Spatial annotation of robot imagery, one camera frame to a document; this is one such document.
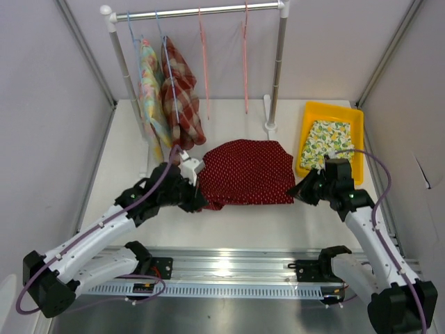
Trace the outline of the red polka dot skirt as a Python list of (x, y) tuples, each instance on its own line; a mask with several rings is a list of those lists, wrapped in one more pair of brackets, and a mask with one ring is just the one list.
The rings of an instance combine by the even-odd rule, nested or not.
[(203, 162), (199, 181), (206, 209), (294, 203), (287, 194), (296, 185), (293, 157), (277, 141), (230, 141), (208, 151)]

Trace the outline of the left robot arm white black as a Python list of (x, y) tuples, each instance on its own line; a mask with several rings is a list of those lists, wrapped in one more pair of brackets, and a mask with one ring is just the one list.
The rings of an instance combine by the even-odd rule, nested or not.
[(133, 232), (154, 218), (163, 207), (195, 213), (207, 205), (198, 175), (204, 162), (189, 158), (178, 166), (162, 163), (149, 177), (124, 190), (105, 214), (60, 246), (40, 254), (32, 250), (23, 259), (23, 290), (36, 310), (48, 318), (66, 311), (89, 289), (113, 278), (144, 278), (152, 255), (138, 241), (130, 241), (116, 253), (96, 258), (112, 241)]

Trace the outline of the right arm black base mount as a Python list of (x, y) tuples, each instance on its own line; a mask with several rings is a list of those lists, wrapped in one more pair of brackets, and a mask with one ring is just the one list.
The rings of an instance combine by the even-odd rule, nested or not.
[(325, 260), (296, 260), (287, 264), (292, 269), (299, 283), (342, 283), (343, 280), (334, 275), (332, 265)]

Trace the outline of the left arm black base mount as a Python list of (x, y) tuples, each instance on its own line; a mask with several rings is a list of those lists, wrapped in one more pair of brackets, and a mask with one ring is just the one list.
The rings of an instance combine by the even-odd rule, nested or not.
[(173, 262), (171, 257), (146, 257), (137, 264), (133, 274), (169, 280), (172, 276)]

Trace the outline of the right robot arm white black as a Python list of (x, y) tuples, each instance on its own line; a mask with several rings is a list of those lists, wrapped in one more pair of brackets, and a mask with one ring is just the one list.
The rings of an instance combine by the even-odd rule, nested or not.
[(291, 197), (316, 206), (329, 202), (354, 234), (370, 269), (345, 246), (324, 248), (317, 271), (324, 280), (341, 279), (366, 304), (376, 333), (427, 333), (438, 292), (430, 281), (422, 281), (402, 258), (384, 223), (376, 218), (377, 204), (364, 189), (356, 189), (347, 159), (326, 159), (321, 170), (312, 169), (287, 191)]

